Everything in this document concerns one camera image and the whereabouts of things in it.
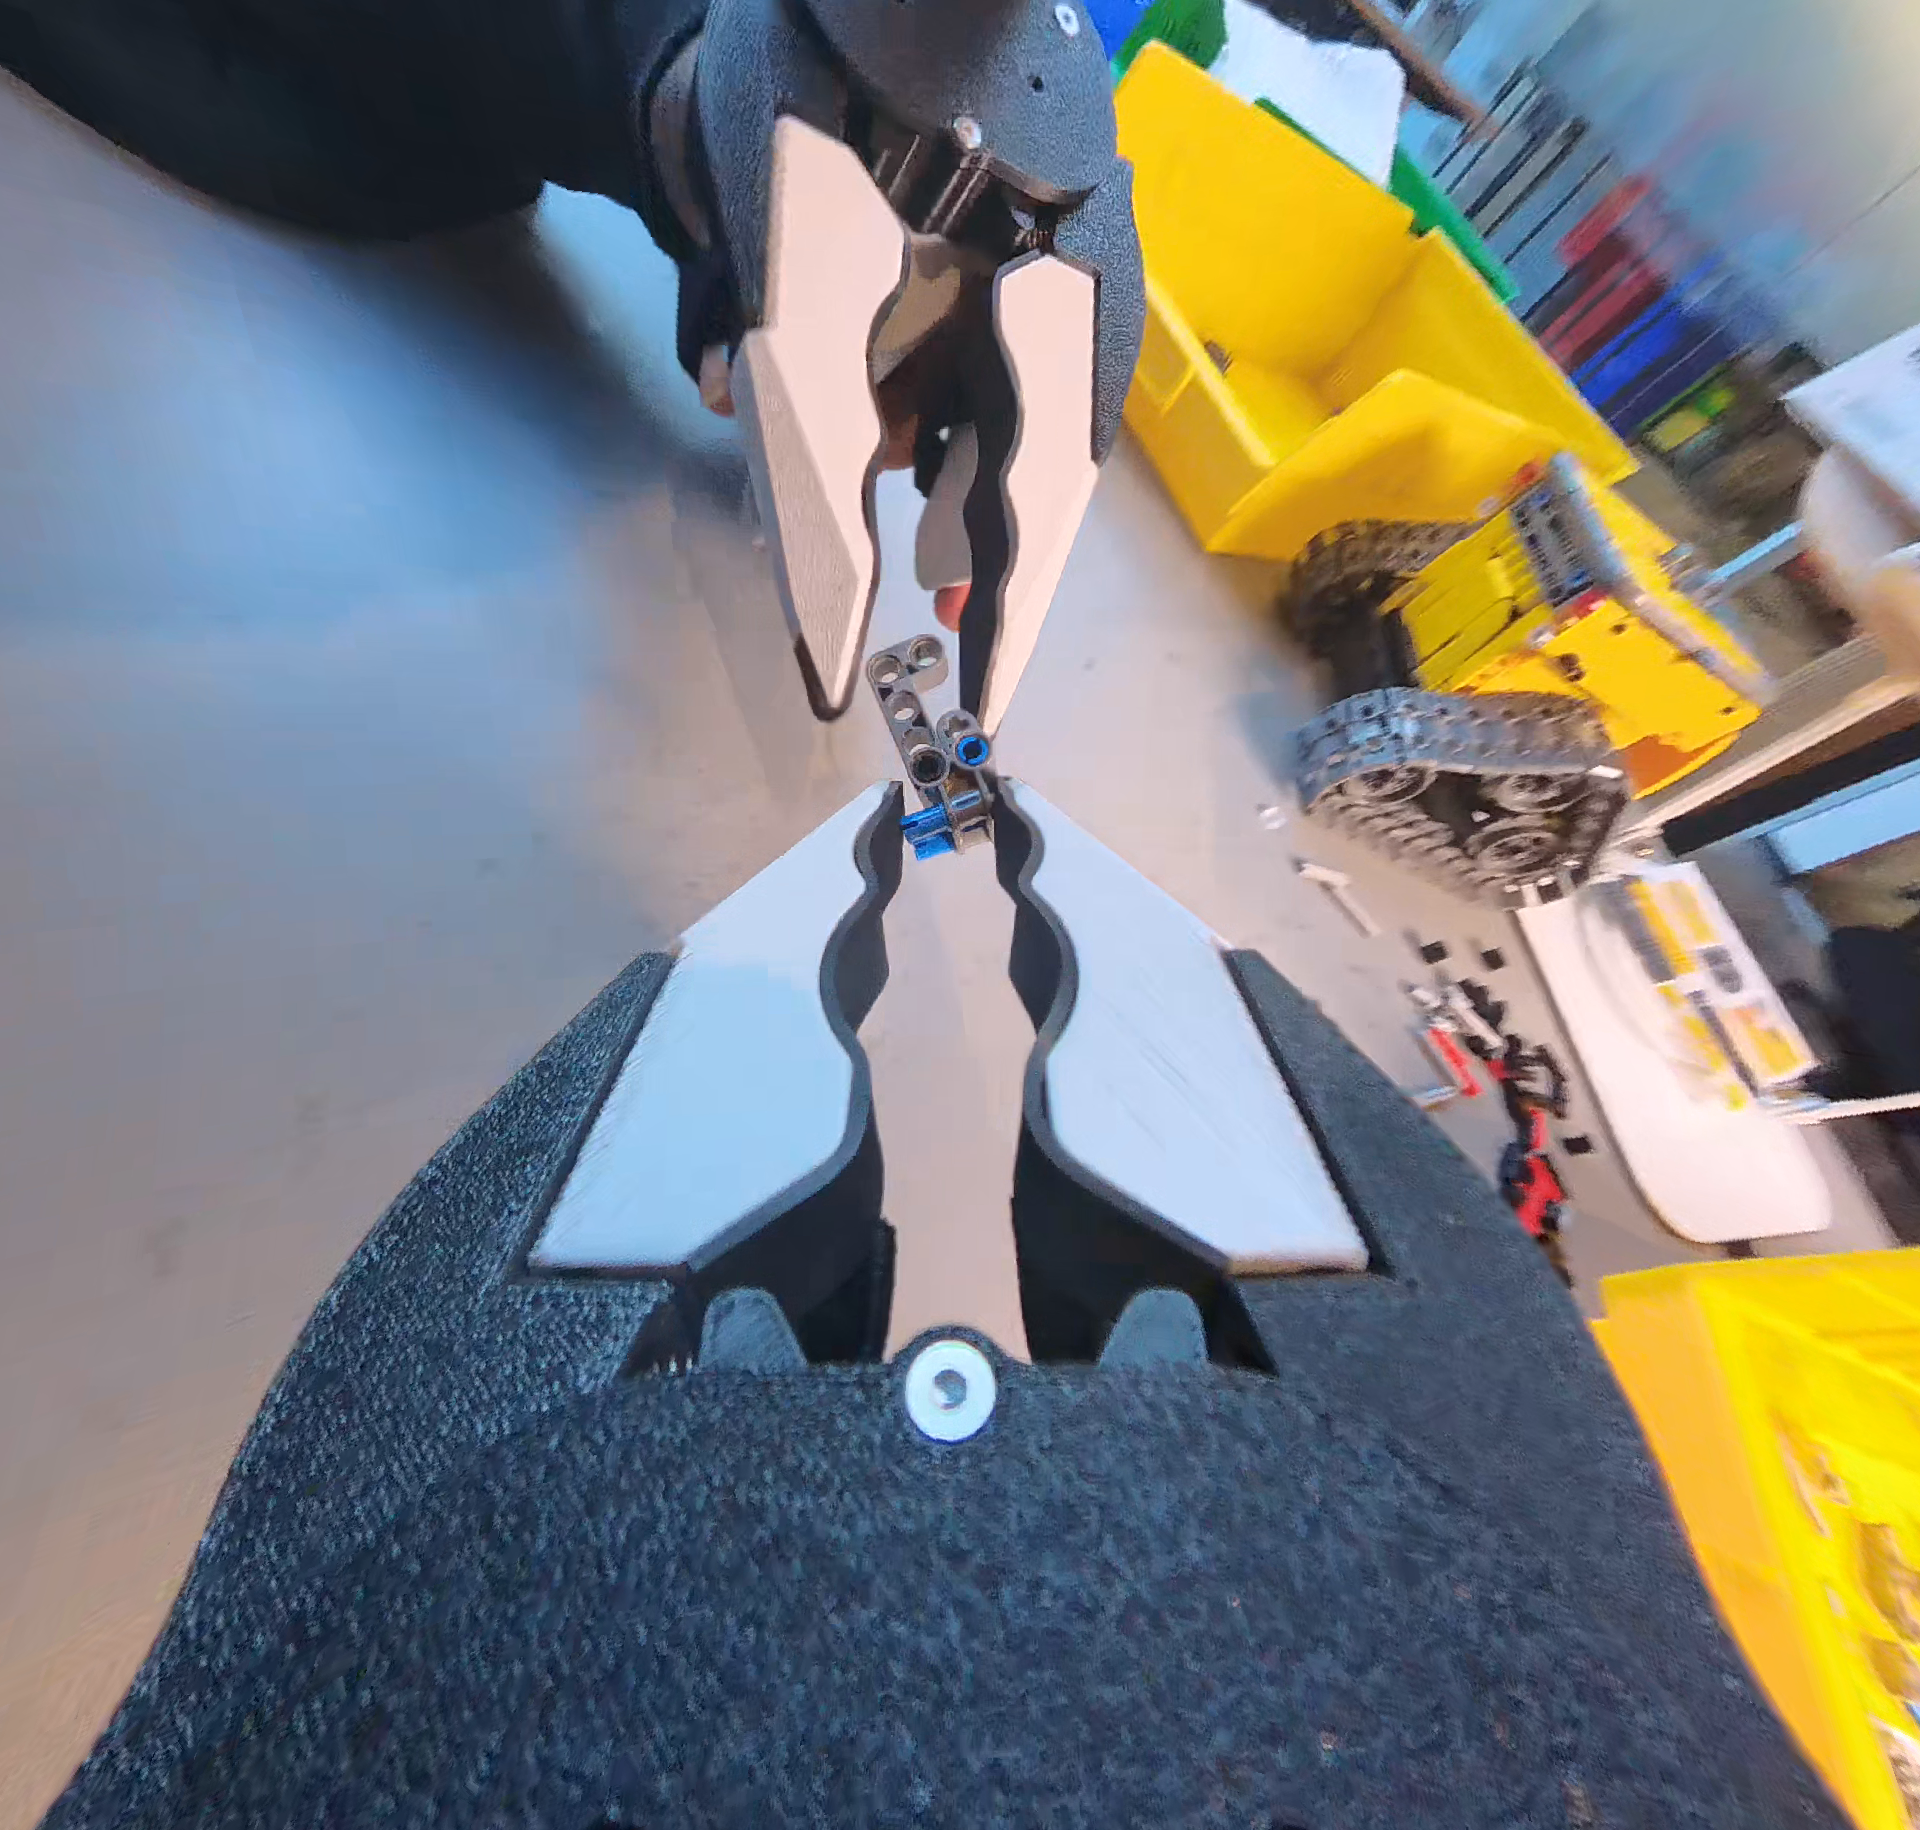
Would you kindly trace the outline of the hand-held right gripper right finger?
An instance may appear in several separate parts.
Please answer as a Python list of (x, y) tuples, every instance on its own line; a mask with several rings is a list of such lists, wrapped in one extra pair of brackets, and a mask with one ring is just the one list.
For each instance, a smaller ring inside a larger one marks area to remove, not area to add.
[(1026, 779), (995, 797), (1047, 1163), (1234, 1278), (1368, 1270), (1229, 945)]

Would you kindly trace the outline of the grey desk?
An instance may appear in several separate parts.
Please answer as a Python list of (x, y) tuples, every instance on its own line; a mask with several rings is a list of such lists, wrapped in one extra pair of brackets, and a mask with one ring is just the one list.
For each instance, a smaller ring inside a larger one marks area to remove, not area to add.
[[(526, 1248), (708, 909), (866, 784), (635, 215), (280, 233), (5, 86), (5, 1824), (1848, 1824), (1571, 1294), (1408, 1097), (1506, 935), (1118, 443), (1026, 779), (1229, 945), (1368, 1270), (1047, 1163), (995, 845), (845, 1174)], [(1359, 881), (1359, 935), (1301, 881)]]

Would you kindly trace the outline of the green storage bin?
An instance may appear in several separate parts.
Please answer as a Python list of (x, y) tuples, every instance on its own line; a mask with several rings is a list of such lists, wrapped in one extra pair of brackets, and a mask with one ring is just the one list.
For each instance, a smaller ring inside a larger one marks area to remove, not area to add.
[[(1372, 42), (1372, 48), (1390, 48), (1390, 37), (1368, 24), (1361, 9), (1355, 9), (1348, 0), (1250, 0), (1264, 15), (1276, 15), (1279, 24), (1311, 35), (1311, 37), (1326, 37), (1326, 42)], [(1138, 57), (1142, 42), (1168, 42), (1175, 57), (1188, 57), (1192, 70), (1202, 70), (1209, 78), (1209, 57), (1224, 42), (1224, 15), (1220, 0), (1159, 0), (1147, 9), (1147, 19), (1135, 30), (1135, 37), (1124, 42), (1113, 78), (1126, 75), (1126, 65)], [(1285, 122), (1293, 135), (1302, 135), (1276, 103), (1250, 103), (1256, 110)], [(1506, 271), (1506, 264), (1496, 257), (1496, 247), (1477, 233), (1477, 222), (1464, 221), (1464, 208), (1435, 185), (1435, 175), (1402, 148), (1399, 135), (1399, 154), (1390, 154), (1390, 185), (1381, 185), (1399, 205), (1411, 208), (1411, 230), (1428, 233), (1447, 233), (1455, 246), (1455, 255), (1489, 285), (1489, 294), (1501, 303), (1512, 303), (1512, 280)]]

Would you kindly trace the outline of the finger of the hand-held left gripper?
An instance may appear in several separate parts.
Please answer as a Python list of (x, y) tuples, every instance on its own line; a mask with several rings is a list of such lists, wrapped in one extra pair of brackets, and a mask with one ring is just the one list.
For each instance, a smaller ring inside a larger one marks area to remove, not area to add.
[(971, 427), (976, 475), (960, 499), (971, 597), (956, 627), (956, 699), (995, 737), (1097, 484), (1088, 271), (1026, 255), (991, 280)]
[(845, 715), (881, 591), (884, 420), (871, 349), (906, 241), (866, 161), (800, 118), (770, 131), (761, 315), (733, 354), (733, 412), (782, 610), (822, 723)]

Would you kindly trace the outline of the white brick axle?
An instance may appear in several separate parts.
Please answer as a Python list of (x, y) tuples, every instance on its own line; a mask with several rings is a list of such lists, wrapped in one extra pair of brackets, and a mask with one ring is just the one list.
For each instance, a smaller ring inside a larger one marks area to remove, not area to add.
[(1301, 881), (1320, 889), (1359, 935), (1368, 935), (1368, 940), (1381, 935), (1375, 919), (1368, 913), (1368, 903), (1359, 896), (1359, 881), (1344, 867), (1320, 865), (1320, 859), (1293, 859), (1293, 874), (1301, 874)]

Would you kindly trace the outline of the yellow storage bin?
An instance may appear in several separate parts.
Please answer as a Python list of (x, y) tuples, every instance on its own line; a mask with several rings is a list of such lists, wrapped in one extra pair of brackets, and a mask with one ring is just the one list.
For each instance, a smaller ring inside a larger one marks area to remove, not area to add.
[(1631, 447), (1440, 233), (1302, 131), (1142, 42), (1113, 93), (1147, 325), (1124, 426), (1202, 551), (1477, 520), (1566, 447)]
[(1920, 1822), (1920, 1256), (1611, 1272), (1594, 1335), (1758, 1689), (1853, 1817)]

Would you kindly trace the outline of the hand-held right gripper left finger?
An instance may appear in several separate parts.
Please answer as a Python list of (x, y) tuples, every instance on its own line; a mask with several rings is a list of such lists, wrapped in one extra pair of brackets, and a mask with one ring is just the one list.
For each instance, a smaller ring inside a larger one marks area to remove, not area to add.
[(686, 1278), (850, 1170), (901, 784), (866, 784), (667, 952), (562, 1164), (531, 1272)]

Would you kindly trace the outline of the rack of coloured bins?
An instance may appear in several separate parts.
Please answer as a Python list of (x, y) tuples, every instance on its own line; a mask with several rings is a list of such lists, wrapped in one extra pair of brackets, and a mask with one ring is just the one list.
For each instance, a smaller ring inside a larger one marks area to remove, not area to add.
[(1472, 221), (1512, 271), (1517, 320), (1626, 443), (1672, 458), (1684, 420), (1708, 435), (1741, 399), (1772, 404), (1828, 366), (1778, 286), (1566, 93), (1554, 55), (1506, 78), (1478, 175)]

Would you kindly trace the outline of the grey brick beam assembly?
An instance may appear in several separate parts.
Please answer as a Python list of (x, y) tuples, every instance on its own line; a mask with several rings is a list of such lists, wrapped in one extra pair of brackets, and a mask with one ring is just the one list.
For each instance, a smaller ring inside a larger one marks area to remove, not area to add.
[(991, 737), (969, 709), (934, 709), (934, 692), (949, 682), (949, 646), (911, 632), (876, 649), (866, 677), (916, 812), (941, 812), (954, 825), (986, 818)]

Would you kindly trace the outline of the person's left hand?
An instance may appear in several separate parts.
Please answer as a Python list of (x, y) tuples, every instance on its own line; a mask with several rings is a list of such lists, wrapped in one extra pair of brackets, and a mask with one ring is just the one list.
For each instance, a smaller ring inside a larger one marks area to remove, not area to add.
[(678, 264), (674, 354), (708, 413), (733, 420), (733, 354), (740, 342), (740, 303), (733, 257), (712, 246)]

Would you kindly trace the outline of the yellow tracked toy bulldozer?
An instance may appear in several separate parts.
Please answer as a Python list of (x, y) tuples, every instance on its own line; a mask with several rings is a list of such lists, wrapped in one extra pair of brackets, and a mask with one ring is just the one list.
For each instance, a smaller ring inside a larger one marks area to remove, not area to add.
[(1679, 591), (1684, 547), (1571, 452), (1477, 520), (1337, 520), (1285, 618), (1335, 703), (1301, 812), (1489, 909), (1571, 896), (1631, 802), (1708, 765), (1772, 677)]

